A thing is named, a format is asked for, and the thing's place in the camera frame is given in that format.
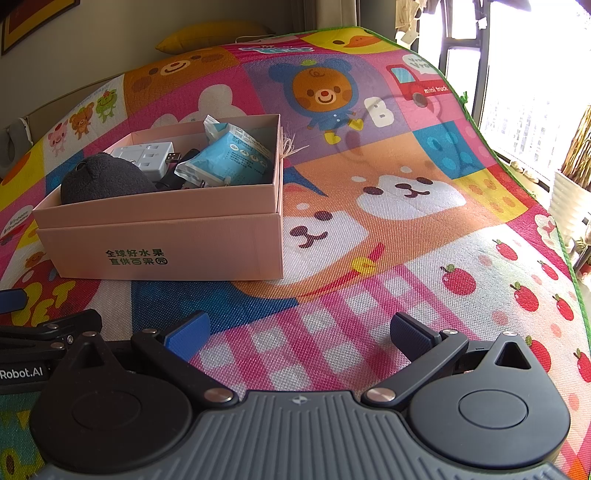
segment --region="white flower pot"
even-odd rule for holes
[[[565,245],[569,244],[577,231],[584,228],[582,222],[589,210],[591,210],[591,192],[557,170],[554,174],[548,212],[554,217]]]

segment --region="curtain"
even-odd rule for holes
[[[355,26],[357,10],[356,0],[293,0],[294,30]]]

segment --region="blue gripper pad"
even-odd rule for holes
[[[28,297],[22,288],[0,290],[0,314],[16,312],[27,306]]]
[[[441,335],[406,313],[390,320],[390,339],[406,358],[414,362],[441,342]]]
[[[190,318],[162,331],[164,346],[188,362],[209,340],[210,321],[205,312],[195,312]]]

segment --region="colorful cartoon mat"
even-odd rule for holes
[[[296,146],[309,145],[285,161],[285,278],[174,283],[56,274],[30,213],[82,158],[132,131],[260,113],[280,113]],[[91,307],[107,339],[124,339],[202,309],[214,335],[192,363],[240,394],[358,393],[407,362],[388,336],[397,311],[472,339],[516,330],[570,408],[557,464],[577,480],[588,477],[587,320],[556,224],[491,154],[438,71],[371,32],[206,48],[111,80],[4,179],[0,228],[0,287],[29,297],[25,310],[0,323],[34,326]],[[129,268],[124,260],[134,252],[114,254],[121,261],[113,268]],[[34,400],[0,398],[4,480],[27,478],[40,464],[27,430]]]

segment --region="gray plush toy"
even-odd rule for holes
[[[25,153],[33,146],[27,122],[17,118],[6,128],[0,128],[0,179],[8,172]]]
[[[138,167],[123,158],[101,152],[86,157],[66,174],[61,183],[61,203],[151,192],[156,192],[154,184]]]

